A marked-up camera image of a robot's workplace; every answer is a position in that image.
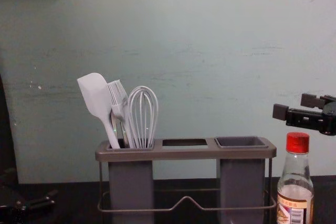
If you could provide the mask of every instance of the utensil holder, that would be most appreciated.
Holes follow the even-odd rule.
[[[275,146],[265,138],[217,137],[204,139],[158,139],[152,149],[111,149],[107,141],[96,150],[100,168],[98,210],[112,213],[114,224],[154,224],[155,212],[170,212],[189,200],[202,211],[218,211],[220,224],[262,224],[265,210],[276,207],[268,193],[264,203],[265,159],[269,161],[268,192],[271,192],[272,158]],[[217,159],[218,205],[202,207],[192,197],[184,196],[168,209],[154,208],[153,160]],[[109,166],[112,209],[101,205],[101,163]]]

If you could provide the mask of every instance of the painted wall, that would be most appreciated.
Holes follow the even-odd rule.
[[[0,71],[21,183],[98,179],[106,139],[76,79],[151,87],[157,137],[288,131],[274,103],[335,94],[336,0],[0,0]],[[335,137],[311,133],[313,175],[336,172]],[[215,177],[214,161],[156,162],[154,177]]]

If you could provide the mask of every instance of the red bottle cap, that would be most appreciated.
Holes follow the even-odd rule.
[[[309,152],[309,135],[303,132],[289,132],[287,134],[287,152],[308,153]]]

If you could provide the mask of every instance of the whisk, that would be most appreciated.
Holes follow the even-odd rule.
[[[148,87],[133,89],[128,98],[129,122],[133,140],[137,148],[151,148],[159,104],[155,93]]]

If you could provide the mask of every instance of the black countertop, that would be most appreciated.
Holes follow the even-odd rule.
[[[336,176],[313,177],[314,183],[314,224],[336,223]],[[276,196],[278,178],[273,178],[272,194]],[[182,196],[190,195],[204,207],[216,205],[216,191],[165,191],[170,188],[215,188],[214,179],[183,179],[156,180],[156,207],[172,207]],[[42,197],[47,192],[57,189],[56,205],[52,212],[36,215],[30,220],[31,224],[71,224],[71,223],[102,223],[102,215],[97,210],[99,184],[93,183],[65,183],[65,184],[36,184],[19,185],[18,191],[26,199]],[[201,212],[189,202],[184,202],[170,213],[155,214],[155,221],[159,224],[189,224],[189,223],[218,223],[215,212]],[[272,213],[271,223],[276,224],[275,211]]]

